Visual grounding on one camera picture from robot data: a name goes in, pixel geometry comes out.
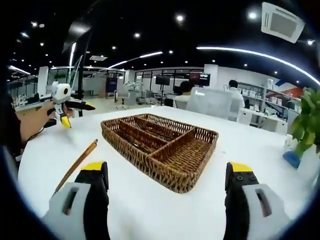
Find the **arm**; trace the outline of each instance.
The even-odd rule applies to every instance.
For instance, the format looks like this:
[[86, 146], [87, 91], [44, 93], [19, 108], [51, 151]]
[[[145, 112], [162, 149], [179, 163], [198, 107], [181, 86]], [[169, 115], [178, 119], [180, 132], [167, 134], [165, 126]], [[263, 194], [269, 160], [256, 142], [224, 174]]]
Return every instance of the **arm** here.
[[51, 101], [42, 106], [38, 111], [26, 114], [20, 118], [20, 134], [23, 143], [37, 134], [48, 120], [52, 118], [51, 114], [48, 115], [48, 111], [54, 108], [54, 103]]
[[245, 108], [245, 100], [244, 100], [244, 97], [242, 95], [241, 95], [241, 98], [242, 98], [242, 101], [240, 103], [240, 108], [244, 109]]

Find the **floor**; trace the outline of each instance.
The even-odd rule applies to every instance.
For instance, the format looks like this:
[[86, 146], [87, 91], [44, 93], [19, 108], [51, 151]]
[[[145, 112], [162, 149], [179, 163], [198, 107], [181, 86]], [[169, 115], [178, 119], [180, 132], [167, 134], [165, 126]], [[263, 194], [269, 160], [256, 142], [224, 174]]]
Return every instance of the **floor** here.
[[[110, 113], [116, 111], [125, 111], [122, 107], [121, 103], [115, 103], [113, 97], [109, 99], [105, 98], [87, 98], [83, 99], [83, 101], [92, 104], [95, 107], [95, 110], [92, 111], [82, 111], [83, 116], [89, 116], [94, 114], [102, 114], [102, 113]], [[143, 105], [132, 105], [127, 106], [128, 109], [141, 109], [141, 108], [149, 108], [151, 105], [143, 104]]]

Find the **person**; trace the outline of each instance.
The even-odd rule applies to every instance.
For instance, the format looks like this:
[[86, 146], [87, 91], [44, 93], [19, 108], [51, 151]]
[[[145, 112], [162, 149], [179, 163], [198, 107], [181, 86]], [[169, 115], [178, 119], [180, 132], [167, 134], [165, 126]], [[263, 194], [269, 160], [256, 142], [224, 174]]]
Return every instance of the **person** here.
[[245, 107], [245, 100], [238, 91], [238, 82], [236, 80], [229, 81], [229, 91], [232, 92], [232, 102], [228, 119], [237, 121], [238, 111]]
[[[190, 98], [191, 90], [195, 85], [190, 81], [183, 81], [180, 84], [180, 92], [182, 95], [176, 96], [173, 101], [173, 107], [175, 108], [183, 108], [185, 109]], [[185, 106], [179, 107], [177, 106], [177, 102], [183, 102]]]

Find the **cable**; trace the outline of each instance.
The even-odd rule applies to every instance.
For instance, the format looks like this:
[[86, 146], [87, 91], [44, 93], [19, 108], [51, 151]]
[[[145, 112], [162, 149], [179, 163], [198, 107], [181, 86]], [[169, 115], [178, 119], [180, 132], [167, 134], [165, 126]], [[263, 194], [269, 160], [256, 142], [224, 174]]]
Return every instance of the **cable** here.
[[32, 135], [31, 137], [28, 138], [28, 140], [26, 142], [29, 142], [30, 140], [34, 139], [39, 133], [41, 133], [45, 128], [43, 127], [39, 132], [37, 132], [36, 134]]

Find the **blue object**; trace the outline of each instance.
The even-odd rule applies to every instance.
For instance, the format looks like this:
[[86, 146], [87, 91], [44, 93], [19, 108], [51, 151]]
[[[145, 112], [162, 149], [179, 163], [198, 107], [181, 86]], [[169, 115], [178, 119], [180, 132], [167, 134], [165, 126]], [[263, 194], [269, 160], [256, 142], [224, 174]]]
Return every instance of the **blue object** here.
[[298, 168], [300, 164], [300, 158], [294, 151], [287, 151], [283, 155], [283, 158], [291, 164], [294, 168]]

